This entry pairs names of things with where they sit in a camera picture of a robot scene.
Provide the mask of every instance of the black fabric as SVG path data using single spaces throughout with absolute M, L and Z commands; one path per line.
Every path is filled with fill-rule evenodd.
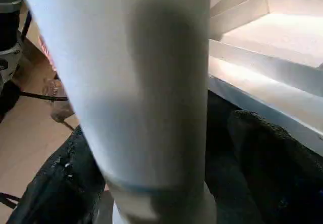
M 321 156 L 211 92 L 206 134 L 205 181 L 218 224 L 323 223 Z M 28 185 L 8 223 L 92 223 L 103 189 L 78 127 Z M 110 201 L 104 210 L 111 209 Z
M 38 171 L 7 223 L 92 223 L 104 186 L 77 127 Z
M 323 158 L 255 113 L 235 111 L 228 122 L 236 156 L 265 222 L 323 223 Z
M 218 224 L 262 224 L 233 152 L 227 123 L 238 108 L 209 91 L 205 181 L 216 198 Z
M 100 198 L 99 213 L 95 224 L 112 224 L 114 199 L 110 191 L 104 191 Z

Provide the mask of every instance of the beige floor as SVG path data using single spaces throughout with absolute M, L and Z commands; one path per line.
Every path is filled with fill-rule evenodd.
M 21 86 L 27 92 L 41 93 L 43 78 L 52 78 L 55 73 L 42 55 L 31 61 Z M 45 160 L 71 134 L 49 114 L 46 101 L 20 97 L 0 124 L 0 192 L 22 196 Z M 78 124 L 75 116 L 67 122 L 73 127 Z M 0 203 L 0 223 L 5 223 L 11 212 Z

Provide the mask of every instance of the wire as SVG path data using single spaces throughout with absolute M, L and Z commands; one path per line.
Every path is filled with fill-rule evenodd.
M 29 30 L 29 27 L 30 27 L 31 20 L 32 20 L 31 12 L 28 11 L 27 18 L 26 18 L 26 21 L 25 21 L 25 25 L 24 25 L 24 28 L 22 29 L 21 37 L 20 37 L 22 42 L 24 42 L 24 40 L 26 39 L 28 30 Z
M 44 99 L 44 100 L 52 100 L 52 101 L 68 101 L 69 99 L 67 97 L 55 97 L 55 96 L 46 96 L 41 94 L 33 94 L 29 92 L 21 92 L 21 96 L 31 97 L 31 98 L 37 98 L 37 99 Z
M 61 123 L 62 123 L 64 126 L 66 126 L 68 129 L 70 129 L 71 131 L 74 131 L 74 128 L 73 128 L 70 124 L 68 124 L 67 122 L 62 121 Z

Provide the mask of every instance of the white pipe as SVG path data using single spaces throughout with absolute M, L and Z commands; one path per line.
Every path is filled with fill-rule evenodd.
M 28 2 L 122 210 L 202 193 L 209 0 Z

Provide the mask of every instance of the black strap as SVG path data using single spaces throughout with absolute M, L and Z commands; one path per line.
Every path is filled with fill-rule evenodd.
M 32 15 L 31 15 L 31 12 L 28 11 L 27 18 L 26 18 L 26 21 L 25 21 L 25 25 L 24 25 L 24 28 L 22 29 L 22 32 L 21 32 L 21 41 L 22 42 L 24 42 L 24 40 L 25 40 L 25 38 L 27 36 L 31 20 L 32 20 Z
M 47 95 L 41 95 L 41 94 L 33 94 L 29 92 L 21 92 L 21 96 L 31 97 L 31 98 L 37 98 L 37 99 L 44 99 L 44 100 L 52 100 L 52 101 L 68 101 L 69 99 L 67 97 L 55 97 L 55 96 L 47 96 Z
M 20 198 L 0 192 L 0 202 L 11 209 L 15 209 L 17 206 L 17 203 L 13 202 L 12 200 L 19 202 Z

